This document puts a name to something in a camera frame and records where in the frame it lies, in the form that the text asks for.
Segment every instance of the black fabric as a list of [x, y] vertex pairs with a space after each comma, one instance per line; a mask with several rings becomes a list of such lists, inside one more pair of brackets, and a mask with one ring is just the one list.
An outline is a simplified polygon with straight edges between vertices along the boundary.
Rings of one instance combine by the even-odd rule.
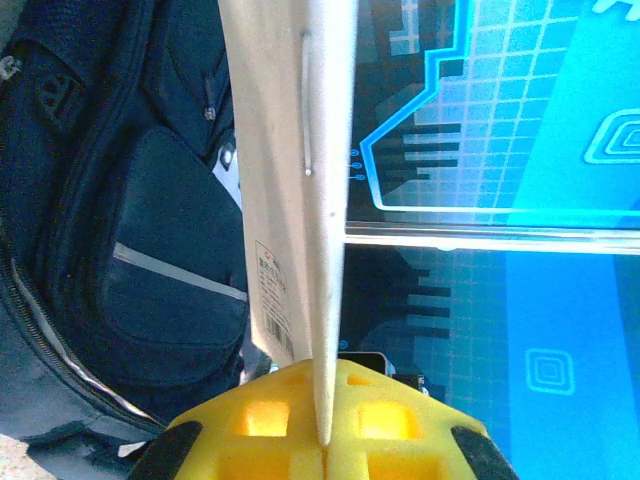
[[451, 434], [478, 480], [518, 480], [490, 438], [466, 427], [453, 427]]
[[173, 480], [201, 431], [202, 425], [193, 421], [164, 432], [142, 456], [129, 480]]
[[[61, 479], [125, 478], [118, 445], [153, 439], [242, 369], [242, 217], [211, 171], [234, 144], [217, 2], [28, 0], [4, 55], [21, 69], [0, 83], [0, 433]], [[43, 319], [151, 418], [79, 376]]]

